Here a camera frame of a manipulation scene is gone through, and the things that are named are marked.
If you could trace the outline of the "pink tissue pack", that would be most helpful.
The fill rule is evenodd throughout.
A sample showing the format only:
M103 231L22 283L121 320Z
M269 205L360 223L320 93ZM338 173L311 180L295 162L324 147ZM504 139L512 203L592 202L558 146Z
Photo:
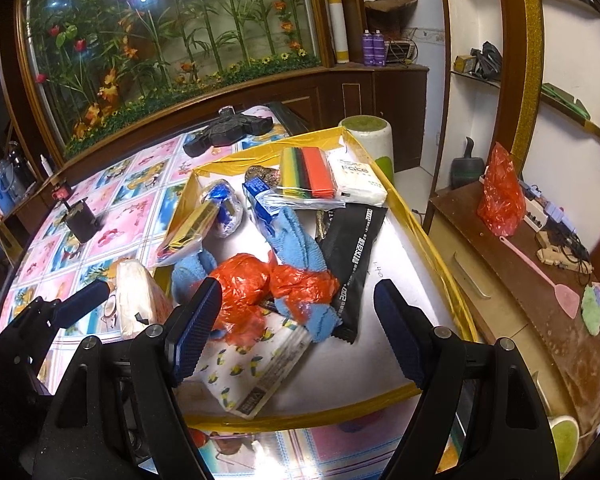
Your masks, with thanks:
M146 327L166 322L174 307L154 277L135 259L119 260L114 268L114 296L123 339L133 339Z

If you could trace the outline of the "blue knitted sock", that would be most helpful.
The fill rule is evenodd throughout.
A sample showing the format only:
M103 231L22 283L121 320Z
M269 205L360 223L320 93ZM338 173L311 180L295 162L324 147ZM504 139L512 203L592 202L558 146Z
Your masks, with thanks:
M180 260L172 271L171 292L174 301L180 306L188 304L199 284L218 264L211 252L203 249Z
M314 342L326 340L341 323L332 297L339 288L320 246L301 225L294 210L282 208L265 235L270 251L271 292L277 311L303 325Z

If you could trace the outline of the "white yellow-patterned tissue pack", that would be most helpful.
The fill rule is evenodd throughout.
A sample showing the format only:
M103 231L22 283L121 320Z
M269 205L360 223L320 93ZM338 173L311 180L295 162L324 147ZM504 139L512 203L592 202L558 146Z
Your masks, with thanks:
M312 344L310 333L296 321L262 313L265 326L257 342L239 347L209 341L195 372L224 411L244 419L257 416Z

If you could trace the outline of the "red plastic bag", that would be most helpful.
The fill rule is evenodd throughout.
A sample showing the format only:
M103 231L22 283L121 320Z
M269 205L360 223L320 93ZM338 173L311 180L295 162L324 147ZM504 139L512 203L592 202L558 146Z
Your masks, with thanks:
M271 274L270 260L264 262L249 254L229 258L210 273L222 287L222 306L213 328L228 344L247 347L261 338L263 303L272 299L275 307Z

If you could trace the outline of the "black long package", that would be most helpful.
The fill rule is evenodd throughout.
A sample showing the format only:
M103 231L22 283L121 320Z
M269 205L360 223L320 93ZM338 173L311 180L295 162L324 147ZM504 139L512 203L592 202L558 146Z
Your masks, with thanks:
M326 234L318 243L339 288L330 305L341 323L332 336L354 344L358 336L370 254L384 223L385 207L348 203L327 214Z

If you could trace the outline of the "gold package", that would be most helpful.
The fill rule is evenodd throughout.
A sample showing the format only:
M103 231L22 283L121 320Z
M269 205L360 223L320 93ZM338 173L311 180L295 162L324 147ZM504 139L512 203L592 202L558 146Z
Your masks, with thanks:
M157 266L172 266L185 257L198 254L219 210L220 206L213 200L198 205L160 244Z

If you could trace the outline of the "blue plastic pack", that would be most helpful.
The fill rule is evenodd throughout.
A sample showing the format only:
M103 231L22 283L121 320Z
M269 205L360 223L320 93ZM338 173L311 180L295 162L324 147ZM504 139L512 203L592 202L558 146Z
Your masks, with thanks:
M218 214L212 226L215 237L227 238L237 231L242 224L244 205L227 180L216 180L208 184L202 189L201 200L218 206Z

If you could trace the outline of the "colourful striped cloth pack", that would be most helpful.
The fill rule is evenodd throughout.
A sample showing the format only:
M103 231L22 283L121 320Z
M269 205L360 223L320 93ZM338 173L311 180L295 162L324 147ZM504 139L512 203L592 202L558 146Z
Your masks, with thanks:
M326 198L336 195L328 159L320 148L284 148L280 155L279 192L293 198Z

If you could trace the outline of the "blue tissue pack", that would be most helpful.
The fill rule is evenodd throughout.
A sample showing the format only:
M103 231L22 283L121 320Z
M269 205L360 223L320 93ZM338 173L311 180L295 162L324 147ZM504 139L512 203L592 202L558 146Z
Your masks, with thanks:
M249 204L250 217L263 235L274 235L273 222L279 208L270 202L274 192L259 177L253 177L242 185L245 198Z

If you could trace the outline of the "brown knitted sock bundle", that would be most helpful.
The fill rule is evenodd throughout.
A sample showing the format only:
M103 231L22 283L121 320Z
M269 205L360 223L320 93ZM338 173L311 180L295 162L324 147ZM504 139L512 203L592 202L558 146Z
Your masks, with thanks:
M245 181L249 182L254 178L260 179L269 188L277 188L280 182L280 173L276 168L253 165L245 172Z

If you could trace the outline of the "white box with yellow tape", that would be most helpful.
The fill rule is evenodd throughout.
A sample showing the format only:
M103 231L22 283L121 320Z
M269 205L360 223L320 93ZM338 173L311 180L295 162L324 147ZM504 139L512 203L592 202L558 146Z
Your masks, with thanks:
M416 252L418 252L419 258L422 259L434 280L445 309L449 311L458 333L465 340L477 341L478 330L468 304L460 293L460 286L455 283L450 270L434 244L431 243L424 229L413 217L411 211L408 210L407 204L396 192L393 184L381 173L376 162L366 152L361 142L352 136L352 133L346 128L334 127L290 136L286 139L265 143L255 148L248 148L248 150L227 155L193 169L188 176L183 194L175 207L166 234L172 235L178 229L180 223L194 210L196 200L201 194L202 185L199 183L201 178L208 178L212 174L219 174L222 177L240 176L246 172L248 167L253 165L275 166L282 159L283 151L286 148L320 148L325 152L346 148L357 160L370 166L373 175L378 177L388 193L389 210L396 217L396 222L398 222L403 233L415 245ZM324 304L326 300L336 296L336 278L326 271L300 271L293 266L275 264L271 261L265 263L265 266L274 273L272 282L286 287L285 295L291 298L291 311L298 312L302 321L309 318L310 304L314 302ZM330 408L329 410L302 414L278 412L273 415L258 415L254 419L239 415L215 416L189 412L185 415L185 421L190 426L228 431L244 431L248 428L258 431L275 431L323 426L339 424L349 417L355 418L370 414L378 408L386 408L389 405L416 396L416 394L419 394L418 388L415 384L409 382L378 394L378 396L343 405L340 408Z

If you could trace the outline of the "small red clock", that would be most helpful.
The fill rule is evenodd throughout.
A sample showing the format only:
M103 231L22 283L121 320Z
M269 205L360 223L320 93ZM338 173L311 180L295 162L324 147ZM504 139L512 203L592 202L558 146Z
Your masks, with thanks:
M52 191L54 200L62 202L63 200L70 200L71 196L73 196L73 188L66 181L54 185Z

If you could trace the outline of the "dark green vase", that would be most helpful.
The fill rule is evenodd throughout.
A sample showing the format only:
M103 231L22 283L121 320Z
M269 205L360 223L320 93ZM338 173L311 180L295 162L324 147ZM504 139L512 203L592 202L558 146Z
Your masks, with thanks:
M468 136L463 156L452 160L450 181L453 190L478 181L486 171L484 160L480 157L472 156L474 145L474 140Z

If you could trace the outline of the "artificial flower display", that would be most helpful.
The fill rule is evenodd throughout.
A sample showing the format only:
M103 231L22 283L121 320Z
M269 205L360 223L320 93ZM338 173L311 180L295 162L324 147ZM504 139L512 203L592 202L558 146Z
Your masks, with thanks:
M26 19L67 157L196 96L320 62L310 0L26 0Z

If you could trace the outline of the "purple spray can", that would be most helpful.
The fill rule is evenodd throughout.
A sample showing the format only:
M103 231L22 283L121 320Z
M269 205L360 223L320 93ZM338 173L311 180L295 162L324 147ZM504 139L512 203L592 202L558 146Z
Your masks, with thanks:
M374 52L374 63L376 66L386 65L386 44L384 35L379 29L373 34L373 52Z
M362 35L363 63L365 66L375 65L374 35L365 29Z

